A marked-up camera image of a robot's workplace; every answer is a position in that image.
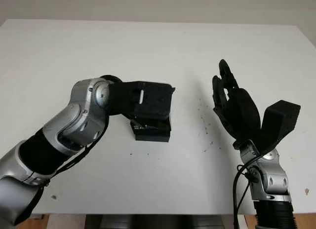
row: robotic hand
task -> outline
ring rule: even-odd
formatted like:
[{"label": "robotic hand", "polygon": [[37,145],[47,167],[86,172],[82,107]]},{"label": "robotic hand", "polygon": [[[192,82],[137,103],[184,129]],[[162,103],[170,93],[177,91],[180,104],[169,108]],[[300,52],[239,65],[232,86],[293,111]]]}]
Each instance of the robotic hand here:
[{"label": "robotic hand", "polygon": [[[227,132],[236,139],[233,146],[240,150],[244,165],[238,170],[233,184],[234,227],[238,225],[238,209],[250,186],[257,211],[257,229],[296,229],[288,179],[279,164],[275,147],[296,124],[300,106],[280,100],[269,106],[262,126],[256,105],[245,89],[239,88],[225,60],[219,63],[221,79],[213,78],[214,111]],[[227,100],[224,89],[228,91]],[[248,186],[237,205],[237,181],[245,173]]]},{"label": "robotic hand", "polygon": [[0,159],[1,228],[30,216],[50,179],[78,163],[100,140],[110,115],[129,118],[136,139],[166,142],[173,91],[169,84],[122,82],[115,76],[77,82],[69,104]]}]

